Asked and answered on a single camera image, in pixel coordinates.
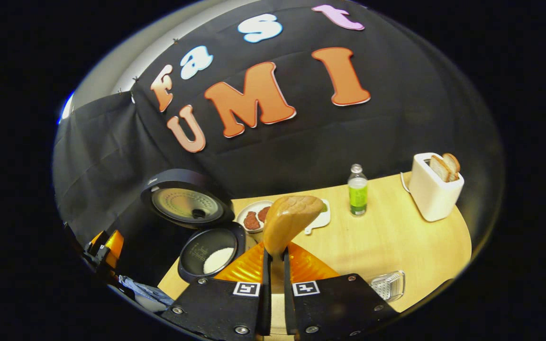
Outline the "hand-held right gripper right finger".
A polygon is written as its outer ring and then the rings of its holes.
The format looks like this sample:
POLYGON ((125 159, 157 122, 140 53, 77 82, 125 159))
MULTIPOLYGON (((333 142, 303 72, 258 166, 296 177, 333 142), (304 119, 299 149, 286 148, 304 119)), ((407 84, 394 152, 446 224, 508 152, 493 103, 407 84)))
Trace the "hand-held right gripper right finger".
POLYGON ((355 340, 399 317, 360 275, 340 275, 294 242, 282 259, 285 325, 297 341, 355 340))

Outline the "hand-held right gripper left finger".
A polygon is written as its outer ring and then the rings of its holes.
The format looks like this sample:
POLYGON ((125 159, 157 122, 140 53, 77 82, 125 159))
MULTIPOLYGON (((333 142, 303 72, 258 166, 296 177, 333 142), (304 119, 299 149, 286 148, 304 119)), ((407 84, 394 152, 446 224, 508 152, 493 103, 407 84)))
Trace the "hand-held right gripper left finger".
POLYGON ((271 329, 271 257, 262 242, 214 277, 200 277, 161 317, 202 341, 260 341, 271 329))

